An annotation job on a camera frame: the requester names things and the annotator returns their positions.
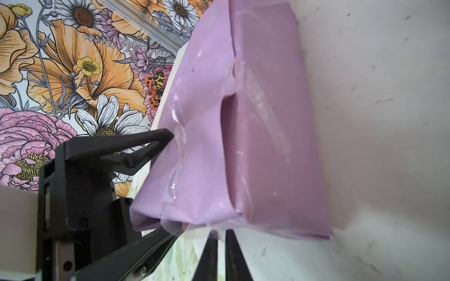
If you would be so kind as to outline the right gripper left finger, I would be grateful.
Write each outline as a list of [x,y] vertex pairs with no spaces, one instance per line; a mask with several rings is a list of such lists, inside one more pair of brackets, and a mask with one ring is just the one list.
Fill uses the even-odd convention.
[[209,233],[192,281],[218,280],[218,232]]

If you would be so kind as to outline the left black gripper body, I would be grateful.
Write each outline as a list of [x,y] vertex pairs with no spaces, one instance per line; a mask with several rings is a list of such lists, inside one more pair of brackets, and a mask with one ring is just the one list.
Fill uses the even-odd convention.
[[143,237],[130,198],[117,198],[117,173],[134,175],[172,140],[167,129],[111,137],[75,137],[56,148],[39,173],[36,279],[141,281],[183,232],[158,225]]

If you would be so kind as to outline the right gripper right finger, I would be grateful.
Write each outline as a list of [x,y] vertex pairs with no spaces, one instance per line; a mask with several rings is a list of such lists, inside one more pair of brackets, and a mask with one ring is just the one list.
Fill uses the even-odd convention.
[[226,231],[225,239],[226,281],[253,281],[236,234]]

